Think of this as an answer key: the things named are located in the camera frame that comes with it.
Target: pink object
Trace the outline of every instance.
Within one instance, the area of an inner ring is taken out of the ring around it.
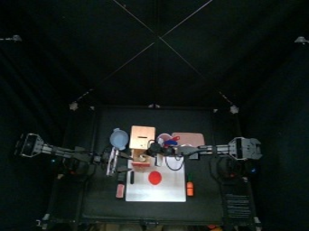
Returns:
[[[164,141],[169,141],[170,139],[173,139],[170,134],[161,134],[161,135],[158,135],[158,138],[164,139]]]
[[[118,193],[117,193],[117,198],[124,199],[124,193],[125,193],[125,185],[118,184]]]

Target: black fabric wall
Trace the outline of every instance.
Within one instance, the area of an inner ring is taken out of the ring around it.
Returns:
[[[22,133],[62,144],[69,106],[22,51],[0,50],[0,230],[35,230],[47,209],[54,166],[49,158],[14,156]]]
[[[253,182],[267,230],[309,227],[309,47],[300,46],[241,109],[245,136],[263,142],[261,174]]]

